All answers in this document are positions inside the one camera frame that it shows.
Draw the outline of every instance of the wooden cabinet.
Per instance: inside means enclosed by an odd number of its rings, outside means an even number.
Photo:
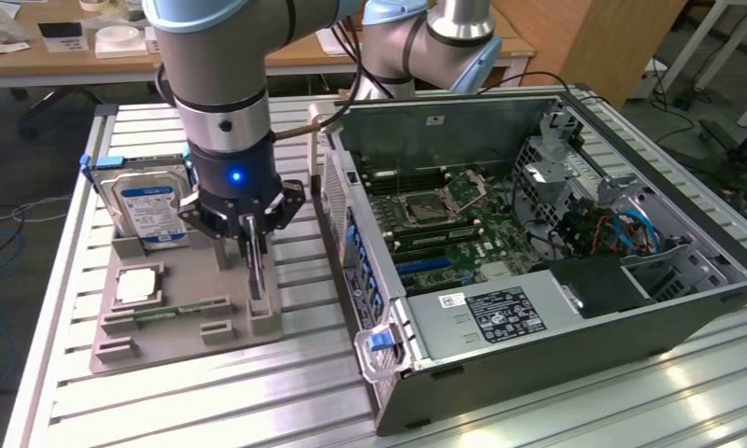
[[[529,71],[589,84],[621,106],[634,91],[687,0],[494,0],[537,48]],[[525,86],[550,85],[530,76]]]

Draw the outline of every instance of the motherboard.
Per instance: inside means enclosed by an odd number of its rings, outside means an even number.
[[[365,174],[409,296],[525,274],[542,261],[502,180],[476,165]]]

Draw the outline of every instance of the aluminum extrusion table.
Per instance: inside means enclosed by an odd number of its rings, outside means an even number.
[[[273,100],[274,129],[305,123],[310,103],[331,99]],[[608,105],[592,108],[747,247],[747,221]],[[277,146],[281,172],[303,180],[306,142]],[[129,105],[96,118],[87,151],[122,147],[139,154],[183,145],[177,110]],[[628,170],[592,137],[585,151],[612,174]],[[747,446],[747,307],[663,356],[378,438],[313,204],[273,248],[286,340],[95,376],[90,347],[113,232],[102,201],[80,179],[6,446]],[[520,369],[505,371],[505,381],[513,374]]]

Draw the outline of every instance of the white cable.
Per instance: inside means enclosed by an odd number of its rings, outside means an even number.
[[[19,208],[14,210],[14,212],[10,215],[2,216],[0,221],[6,221],[7,219],[14,219],[15,221],[20,222],[23,221],[20,212],[27,212],[30,209],[38,207],[39,205],[44,205],[47,203],[56,203],[59,201],[71,201],[71,200],[72,200],[72,195],[68,195],[68,196],[44,198],[42,201],[36,201],[35,203],[24,203],[23,205],[19,206]],[[40,217],[36,219],[26,219],[26,223],[32,224],[39,222],[50,222],[50,221],[55,221],[56,219],[62,219],[66,216],[67,213],[63,213],[60,215],[56,215],[55,217]]]

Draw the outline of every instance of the blue led light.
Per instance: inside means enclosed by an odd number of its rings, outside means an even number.
[[[245,181],[245,174],[241,171],[233,171],[230,173],[230,180],[235,184],[241,184]]]

